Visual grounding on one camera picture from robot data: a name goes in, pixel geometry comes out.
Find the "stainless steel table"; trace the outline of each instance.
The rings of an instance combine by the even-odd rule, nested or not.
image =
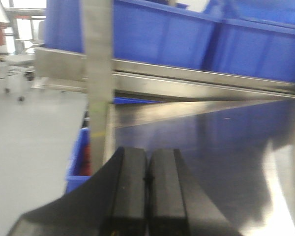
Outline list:
[[[295,100],[117,105],[116,146],[179,148],[244,236],[295,236]]]

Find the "blue plastic bin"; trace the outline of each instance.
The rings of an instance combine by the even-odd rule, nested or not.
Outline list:
[[[114,99],[115,104],[130,104],[130,103],[156,103],[156,101],[143,100],[136,98],[123,98],[116,97]],[[78,139],[75,142],[70,157],[69,165],[66,173],[67,188],[66,193],[79,187],[85,181],[87,181],[90,176],[79,176],[81,161],[83,158],[84,147],[89,144],[89,128],[80,129]]]
[[[47,4],[46,47],[82,53],[79,0]],[[200,69],[220,18],[146,0],[114,0],[115,58]]]
[[[204,69],[295,83],[295,26],[264,23],[224,20]]]
[[[45,46],[84,52],[80,0],[47,0]]]
[[[295,25],[295,0],[211,0],[205,10],[221,8],[225,18],[266,20]]]
[[[143,0],[116,0],[115,57],[199,69],[219,19]]]

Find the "metal post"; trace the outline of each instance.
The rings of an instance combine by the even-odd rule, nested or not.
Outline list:
[[[84,0],[92,171],[104,162],[107,113],[113,100],[112,1]]]
[[[34,24],[33,24],[33,19],[30,17],[30,31],[31,31],[31,38],[32,39],[37,39],[35,38],[35,30],[34,30]]]
[[[9,0],[9,7],[10,8],[11,7],[14,7],[13,0]],[[18,28],[18,24],[17,24],[17,21],[16,21],[14,15],[11,14],[11,12],[6,12],[6,10],[4,10],[4,11],[5,11],[5,13],[6,13],[6,15],[7,15],[8,19],[10,21],[10,25],[12,27],[12,32],[14,34],[14,39],[20,39],[19,28]],[[24,47],[22,46],[22,44],[15,43],[15,41],[13,41],[13,43],[14,43],[14,47],[15,47],[16,53],[21,52],[24,49]]]
[[[176,0],[168,0],[169,6],[176,6]]]

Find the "chair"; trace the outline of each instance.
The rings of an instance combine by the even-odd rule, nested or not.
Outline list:
[[[17,40],[17,41],[30,41],[32,43],[32,46],[25,49],[21,54],[18,55],[12,55],[12,56],[6,56],[3,58],[3,61],[7,64],[9,67],[8,70],[6,70],[6,77],[5,77],[5,92],[9,93],[9,71],[11,70],[11,67],[14,67],[16,74],[19,76],[19,80],[21,83],[21,92],[20,96],[18,97],[18,100],[20,102],[24,101],[25,99],[25,92],[27,87],[27,81],[33,81],[35,78],[35,70],[34,70],[34,60],[35,55],[34,54],[27,54],[27,51],[31,48],[35,48],[37,46],[41,46],[43,44],[43,31],[44,31],[44,21],[41,21],[39,23],[39,29],[38,29],[38,39],[37,40]]]

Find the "gray floor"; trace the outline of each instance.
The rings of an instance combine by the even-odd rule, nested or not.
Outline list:
[[[17,217],[60,197],[87,100],[85,94],[32,88],[17,101],[0,80],[0,236]]]

